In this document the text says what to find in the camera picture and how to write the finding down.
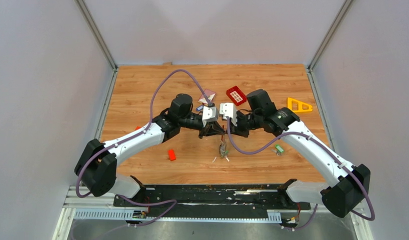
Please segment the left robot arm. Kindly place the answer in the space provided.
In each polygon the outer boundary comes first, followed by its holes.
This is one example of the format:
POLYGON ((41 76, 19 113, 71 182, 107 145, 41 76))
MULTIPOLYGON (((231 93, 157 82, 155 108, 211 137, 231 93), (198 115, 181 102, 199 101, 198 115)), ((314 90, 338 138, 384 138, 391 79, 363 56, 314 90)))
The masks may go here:
POLYGON ((74 168, 77 181, 84 183, 95 197, 113 193, 125 196, 134 207, 141 206, 146 200, 146 193, 141 190, 143 186, 135 177, 117 173, 121 163, 147 148, 170 140, 180 133, 181 128, 197 130, 199 138, 224 134, 218 123, 219 111, 214 104, 204 106, 201 113, 194 113, 192 109, 192 97, 180 93, 170 107, 147 125, 114 140, 90 140, 74 168))

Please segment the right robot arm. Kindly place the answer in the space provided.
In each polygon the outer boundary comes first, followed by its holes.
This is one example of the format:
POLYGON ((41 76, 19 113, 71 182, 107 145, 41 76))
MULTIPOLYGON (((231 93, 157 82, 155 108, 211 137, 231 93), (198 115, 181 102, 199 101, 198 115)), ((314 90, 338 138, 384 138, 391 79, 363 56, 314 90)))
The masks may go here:
POLYGON ((233 135, 247 138, 250 130, 263 129, 275 138, 255 151, 241 150, 245 155, 262 152, 277 140, 283 140, 301 154, 322 175, 324 182, 303 182, 290 179, 280 189, 278 202, 290 209, 300 202, 325 206, 332 214, 344 218, 355 212, 355 207, 366 201, 372 221, 375 212, 369 198, 371 171, 364 164, 358 166, 335 153, 316 137, 300 117, 287 107, 276 108, 268 93, 255 90, 246 96, 251 112, 243 114, 233 103, 220 104, 219 114, 227 121, 227 135, 233 142, 233 135))

